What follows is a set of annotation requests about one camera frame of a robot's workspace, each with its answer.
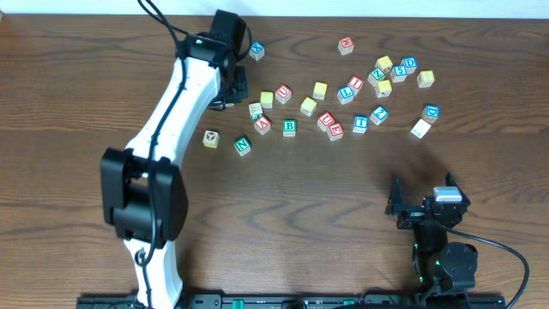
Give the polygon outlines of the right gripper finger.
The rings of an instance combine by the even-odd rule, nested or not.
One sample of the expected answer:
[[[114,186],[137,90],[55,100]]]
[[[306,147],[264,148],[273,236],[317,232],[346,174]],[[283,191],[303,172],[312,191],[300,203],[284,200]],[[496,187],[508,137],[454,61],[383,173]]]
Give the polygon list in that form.
[[[392,177],[391,189],[389,194],[389,200],[386,204],[384,214],[386,215],[398,215],[404,209],[406,205],[403,200],[403,195],[401,191],[401,183],[397,175],[395,174]]]
[[[455,181],[455,178],[451,173],[446,173],[445,176],[446,186],[449,187],[449,194],[447,200],[453,203],[470,204],[470,200],[467,195],[462,191]]]

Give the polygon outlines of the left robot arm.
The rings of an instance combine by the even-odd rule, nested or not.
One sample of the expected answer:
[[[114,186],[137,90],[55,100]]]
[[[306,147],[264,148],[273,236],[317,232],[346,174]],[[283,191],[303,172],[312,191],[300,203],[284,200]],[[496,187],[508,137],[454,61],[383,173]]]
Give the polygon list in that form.
[[[247,97],[239,61],[250,36],[240,16],[217,10],[207,32],[176,39],[171,79],[147,123],[125,149],[108,148],[100,160],[104,220],[132,256],[136,306],[174,308],[182,298],[174,242],[189,208],[184,153],[208,108]]]

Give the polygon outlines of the yellow O block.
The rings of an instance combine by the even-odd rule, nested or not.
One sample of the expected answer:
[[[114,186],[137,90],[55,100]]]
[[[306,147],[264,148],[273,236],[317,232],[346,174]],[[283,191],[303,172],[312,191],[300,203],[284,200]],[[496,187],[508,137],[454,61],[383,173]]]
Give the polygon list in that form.
[[[274,103],[274,94],[268,91],[261,92],[260,103],[262,108],[272,108]]]

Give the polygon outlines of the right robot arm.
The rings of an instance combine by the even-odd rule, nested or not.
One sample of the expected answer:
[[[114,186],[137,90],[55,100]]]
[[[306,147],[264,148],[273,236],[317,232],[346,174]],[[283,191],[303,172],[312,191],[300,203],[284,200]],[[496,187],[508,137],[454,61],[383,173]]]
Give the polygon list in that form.
[[[448,232],[462,221],[470,201],[451,174],[444,186],[433,188],[420,205],[405,203],[400,180],[393,177],[386,215],[397,217],[399,229],[411,229],[414,235],[413,269],[420,288],[413,301],[424,306],[436,297],[465,295],[475,287],[478,267],[476,248],[462,242],[450,242]]]

